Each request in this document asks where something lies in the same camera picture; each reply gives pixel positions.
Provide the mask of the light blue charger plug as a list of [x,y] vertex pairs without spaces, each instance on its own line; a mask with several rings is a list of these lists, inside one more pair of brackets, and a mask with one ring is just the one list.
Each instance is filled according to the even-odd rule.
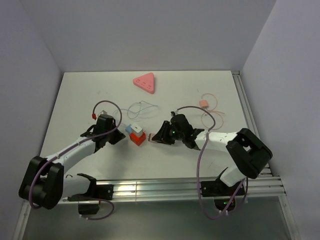
[[132,133],[132,128],[131,128],[131,124],[129,124],[126,128],[125,128],[125,131],[128,133],[128,134],[131,134]]

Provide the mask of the brown pink charger plug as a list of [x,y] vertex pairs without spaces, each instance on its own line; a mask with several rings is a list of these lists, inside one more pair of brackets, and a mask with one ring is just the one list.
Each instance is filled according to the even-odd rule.
[[148,141],[149,142],[153,142],[153,137],[155,136],[155,134],[154,133],[150,133],[149,135],[148,135]]

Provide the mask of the white charger plug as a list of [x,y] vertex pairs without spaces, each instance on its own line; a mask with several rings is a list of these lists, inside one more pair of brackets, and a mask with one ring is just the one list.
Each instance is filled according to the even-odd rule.
[[140,127],[138,124],[133,123],[131,126],[131,132],[137,136],[138,138],[140,138],[143,135],[143,128]]

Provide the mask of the red cube socket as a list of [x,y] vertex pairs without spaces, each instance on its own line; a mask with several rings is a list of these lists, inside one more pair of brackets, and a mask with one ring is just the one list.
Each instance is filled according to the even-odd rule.
[[140,137],[136,136],[133,132],[129,135],[130,140],[135,143],[137,146],[140,146],[146,140],[146,133],[143,132]]

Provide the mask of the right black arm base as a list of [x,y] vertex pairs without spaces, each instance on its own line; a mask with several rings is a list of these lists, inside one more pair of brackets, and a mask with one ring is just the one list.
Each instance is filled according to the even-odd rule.
[[225,185],[220,180],[201,181],[200,192],[204,198],[213,197],[215,207],[222,211],[227,206],[232,195],[236,192],[238,186],[240,186],[240,189],[235,196],[245,196],[245,184],[240,181],[232,187]]

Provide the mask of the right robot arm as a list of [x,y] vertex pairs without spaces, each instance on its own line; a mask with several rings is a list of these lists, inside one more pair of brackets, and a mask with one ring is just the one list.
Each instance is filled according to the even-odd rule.
[[222,195],[229,194],[245,178],[256,179],[273,157],[272,151],[248,128],[238,132],[206,131],[192,127],[183,114],[165,120],[156,134],[148,136],[148,141],[165,145],[181,141],[192,150],[228,153],[233,163],[222,171],[216,183]]

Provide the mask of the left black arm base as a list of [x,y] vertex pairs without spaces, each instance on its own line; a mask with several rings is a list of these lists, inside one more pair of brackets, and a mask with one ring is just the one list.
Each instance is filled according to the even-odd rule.
[[100,209],[102,202],[111,201],[113,199],[113,184],[98,184],[90,196],[76,194],[67,197],[68,202],[85,202],[98,201],[98,203],[78,203],[78,213],[80,215],[96,215]]

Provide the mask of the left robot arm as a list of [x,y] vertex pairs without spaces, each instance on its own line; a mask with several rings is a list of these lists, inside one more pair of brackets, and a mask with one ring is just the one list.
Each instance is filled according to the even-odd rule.
[[81,160],[95,154],[106,144],[115,145],[125,138],[115,119],[101,114],[71,145],[46,156],[33,157],[26,169],[18,195],[28,200],[31,207],[50,210],[67,197],[78,196],[91,200],[98,193],[96,178],[78,173],[66,178],[66,173]]

